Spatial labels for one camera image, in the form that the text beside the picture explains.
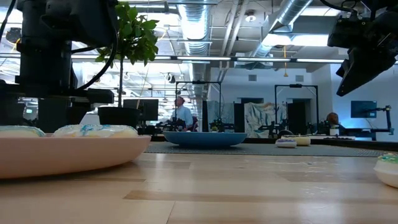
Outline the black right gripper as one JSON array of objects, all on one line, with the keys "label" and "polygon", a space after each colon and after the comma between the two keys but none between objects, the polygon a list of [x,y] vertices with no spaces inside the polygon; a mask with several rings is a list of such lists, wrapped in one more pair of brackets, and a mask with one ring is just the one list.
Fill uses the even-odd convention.
[{"label": "black right gripper", "polygon": [[348,50],[336,74],[342,78],[336,94],[345,96],[390,69],[397,57],[397,12],[385,11],[375,19],[337,18],[327,46]]}]

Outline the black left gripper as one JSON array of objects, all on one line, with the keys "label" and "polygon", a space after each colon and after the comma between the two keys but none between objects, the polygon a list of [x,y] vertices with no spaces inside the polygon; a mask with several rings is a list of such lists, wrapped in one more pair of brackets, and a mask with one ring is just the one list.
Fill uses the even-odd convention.
[{"label": "black left gripper", "polygon": [[[72,47],[69,43],[39,46],[18,43],[20,74],[14,84],[1,82],[1,96],[56,98],[84,103],[112,103],[110,90],[77,88],[72,77]],[[20,125],[25,104],[1,105],[1,126]],[[39,102],[37,127],[45,133],[80,124],[90,107],[70,106],[69,102]]]}]

